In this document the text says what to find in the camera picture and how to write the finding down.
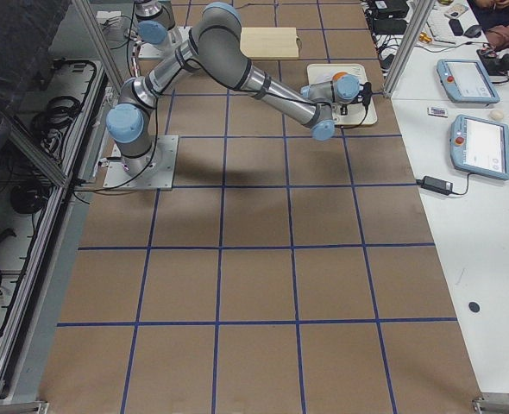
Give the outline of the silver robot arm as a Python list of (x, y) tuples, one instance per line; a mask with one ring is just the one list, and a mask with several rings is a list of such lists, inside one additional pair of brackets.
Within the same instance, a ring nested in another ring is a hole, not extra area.
[(138, 21), (138, 35), (152, 45), (164, 42), (170, 31), (175, 28), (171, 1), (136, 0), (134, 14)]
[(294, 91), (253, 64), (240, 49), (241, 36), (242, 22), (236, 9), (222, 2), (210, 3), (200, 22), (169, 57), (147, 75), (124, 82), (117, 105), (106, 116), (106, 127), (130, 177), (156, 170), (161, 152), (148, 134), (150, 116), (164, 92), (198, 70), (231, 91), (270, 105), (308, 128), (318, 141), (326, 141), (335, 133), (334, 106), (369, 106), (371, 84), (361, 83), (346, 72)]

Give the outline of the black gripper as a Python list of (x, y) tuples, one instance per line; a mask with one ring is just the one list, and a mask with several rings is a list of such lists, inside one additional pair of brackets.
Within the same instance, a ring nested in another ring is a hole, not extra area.
[(372, 84), (368, 81), (360, 86), (359, 93), (356, 95), (353, 101), (350, 104), (361, 104), (365, 110), (365, 113), (368, 113), (368, 108), (371, 103), (371, 98), (373, 96)]

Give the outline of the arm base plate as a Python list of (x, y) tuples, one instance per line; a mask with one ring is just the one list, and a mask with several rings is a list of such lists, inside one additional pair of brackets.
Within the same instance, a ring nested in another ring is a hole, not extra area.
[(162, 47), (157, 47), (150, 43), (143, 43), (138, 52), (139, 60), (163, 60), (170, 57), (173, 51), (187, 38), (190, 31), (188, 26), (179, 26), (170, 32), (171, 45), (164, 44)]
[(146, 191), (161, 189), (171, 191), (179, 147), (177, 135), (150, 136), (156, 149), (150, 149), (137, 159), (122, 157), (116, 144), (113, 145), (104, 178), (103, 188), (109, 191)]

